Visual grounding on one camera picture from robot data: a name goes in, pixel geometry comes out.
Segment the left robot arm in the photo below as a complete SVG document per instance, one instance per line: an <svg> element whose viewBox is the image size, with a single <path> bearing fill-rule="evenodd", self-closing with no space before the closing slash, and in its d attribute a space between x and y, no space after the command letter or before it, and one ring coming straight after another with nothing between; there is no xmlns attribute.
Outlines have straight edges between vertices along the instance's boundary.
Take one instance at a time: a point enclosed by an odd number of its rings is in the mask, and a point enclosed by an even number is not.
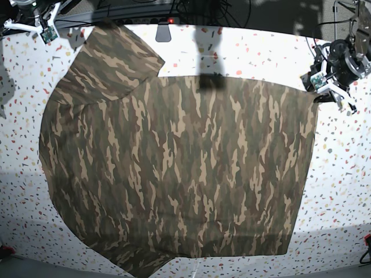
<svg viewBox="0 0 371 278"><path fill-rule="evenodd" d="M370 75L370 1L334 1L334 40L322 45L314 40L314 63L301 76L307 92L315 92L314 103L336 103L340 110L348 104L357 113L350 85Z"/></svg>

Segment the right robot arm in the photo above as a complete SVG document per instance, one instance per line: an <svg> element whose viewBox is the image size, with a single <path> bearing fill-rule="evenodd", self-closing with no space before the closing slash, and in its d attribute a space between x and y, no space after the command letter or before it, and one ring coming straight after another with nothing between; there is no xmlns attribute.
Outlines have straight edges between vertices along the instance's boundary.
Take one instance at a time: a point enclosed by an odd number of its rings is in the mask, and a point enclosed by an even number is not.
<svg viewBox="0 0 371 278"><path fill-rule="evenodd" d="M44 44L60 37L55 26L61 1L7 1L11 8L17 8L15 18L5 19L1 26L1 36L10 31L36 34Z"/></svg>

